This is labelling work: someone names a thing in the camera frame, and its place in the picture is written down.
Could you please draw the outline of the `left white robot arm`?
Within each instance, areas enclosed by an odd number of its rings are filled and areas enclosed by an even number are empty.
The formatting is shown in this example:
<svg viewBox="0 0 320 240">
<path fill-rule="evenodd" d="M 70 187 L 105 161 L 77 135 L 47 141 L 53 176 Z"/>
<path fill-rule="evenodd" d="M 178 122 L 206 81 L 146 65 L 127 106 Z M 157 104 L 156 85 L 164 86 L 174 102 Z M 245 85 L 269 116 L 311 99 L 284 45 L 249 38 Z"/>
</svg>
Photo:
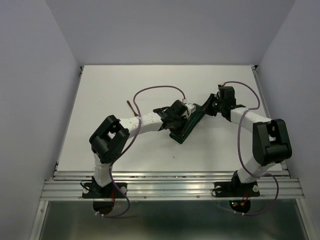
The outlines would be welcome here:
<svg viewBox="0 0 320 240">
<path fill-rule="evenodd" d="M 111 193 L 110 170 L 114 162 L 122 156 L 129 139 L 135 140 L 138 135 L 162 130 L 179 134 L 195 110 L 194 104 L 176 100 L 169 107 L 157 108 L 142 116 L 108 116 L 89 138 L 95 158 L 95 193 L 100 197 L 106 197 Z"/>
</svg>

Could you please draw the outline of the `dark green cloth napkin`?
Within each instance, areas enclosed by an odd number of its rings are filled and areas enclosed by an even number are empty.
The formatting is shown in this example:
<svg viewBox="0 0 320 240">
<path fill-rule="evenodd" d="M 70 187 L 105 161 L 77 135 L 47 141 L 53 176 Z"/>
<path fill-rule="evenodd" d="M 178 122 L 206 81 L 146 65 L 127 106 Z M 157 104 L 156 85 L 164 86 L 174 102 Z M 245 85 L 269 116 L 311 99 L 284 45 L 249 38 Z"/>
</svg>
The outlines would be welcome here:
<svg viewBox="0 0 320 240">
<path fill-rule="evenodd" d="M 172 138 L 179 144 L 183 144 L 184 141 L 188 138 L 191 134 L 195 126 L 200 122 L 200 120 L 204 117 L 205 113 L 201 109 L 201 106 L 194 103 L 195 111 L 190 114 L 189 119 L 187 120 L 186 124 L 180 131 L 173 132 L 171 131 L 169 137 Z"/>
</svg>

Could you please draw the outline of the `brown wooden fork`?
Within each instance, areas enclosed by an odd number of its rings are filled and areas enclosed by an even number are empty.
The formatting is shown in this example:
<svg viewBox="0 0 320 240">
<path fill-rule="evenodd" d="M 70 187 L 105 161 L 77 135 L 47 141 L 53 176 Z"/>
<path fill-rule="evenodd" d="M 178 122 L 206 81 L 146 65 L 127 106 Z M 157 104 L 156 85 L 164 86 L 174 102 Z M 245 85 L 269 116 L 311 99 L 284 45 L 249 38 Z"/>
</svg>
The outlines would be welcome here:
<svg viewBox="0 0 320 240">
<path fill-rule="evenodd" d="M 128 106 L 130 107 L 130 109 L 132 110 L 133 114 L 135 117 L 138 117 L 138 113 L 135 111 L 135 109 L 133 108 L 131 102 L 129 100 L 126 101 L 126 103 L 128 104 Z"/>
</svg>

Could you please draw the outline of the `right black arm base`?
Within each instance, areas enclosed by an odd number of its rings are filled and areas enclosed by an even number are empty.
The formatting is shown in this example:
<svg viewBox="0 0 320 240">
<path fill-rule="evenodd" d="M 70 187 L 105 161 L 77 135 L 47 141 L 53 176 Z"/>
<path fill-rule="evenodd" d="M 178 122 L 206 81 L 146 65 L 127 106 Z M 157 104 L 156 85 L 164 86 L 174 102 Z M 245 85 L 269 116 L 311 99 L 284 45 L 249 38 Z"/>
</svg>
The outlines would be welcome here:
<svg viewBox="0 0 320 240">
<path fill-rule="evenodd" d="M 241 183 L 237 175 L 230 181 L 216 181 L 211 194 L 217 198 L 259 197 L 260 191 L 256 181 Z"/>
</svg>

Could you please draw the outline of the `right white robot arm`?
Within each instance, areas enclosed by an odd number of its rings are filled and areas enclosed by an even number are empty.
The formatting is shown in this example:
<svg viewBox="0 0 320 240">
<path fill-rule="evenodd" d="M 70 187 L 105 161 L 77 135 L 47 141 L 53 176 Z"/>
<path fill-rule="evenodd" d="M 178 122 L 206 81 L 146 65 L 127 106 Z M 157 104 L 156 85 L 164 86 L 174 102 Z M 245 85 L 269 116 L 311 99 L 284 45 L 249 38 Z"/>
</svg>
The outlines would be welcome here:
<svg viewBox="0 0 320 240">
<path fill-rule="evenodd" d="M 248 184 L 265 175 L 272 166 L 291 158 L 292 146 L 283 119 L 271 119 L 237 104 L 235 90 L 232 86 L 219 85 L 218 92 L 211 94 L 202 105 L 206 115 L 221 114 L 231 123 L 237 124 L 237 152 L 241 168 L 230 182 L 231 192 L 242 195 L 248 190 Z M 252 157 L 245 163 L 241 155 L 241 130 L 252 134 Z"/>
</svg>

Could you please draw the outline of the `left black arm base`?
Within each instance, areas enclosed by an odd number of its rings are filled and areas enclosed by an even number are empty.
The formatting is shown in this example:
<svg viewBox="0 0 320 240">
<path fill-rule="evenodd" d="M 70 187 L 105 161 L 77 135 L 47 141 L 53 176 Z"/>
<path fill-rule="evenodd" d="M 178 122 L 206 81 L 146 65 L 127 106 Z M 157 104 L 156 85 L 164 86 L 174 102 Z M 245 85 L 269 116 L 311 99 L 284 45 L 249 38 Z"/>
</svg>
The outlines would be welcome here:
<svg viewBox="0 0 320 240">
<path fill-rule="evenodd" d="M 82 187 L 82 198 L 83 199 L 124 199 L 127 193 L 120 192 L 121 188 L 127 188 L 128 184 L 126 182 L 116 183 L 119 190 L 114 186 L 113 183 L 107 186 L 101 187 L 96 181 L 85 180 L 80 182 Z"/>
</svg>

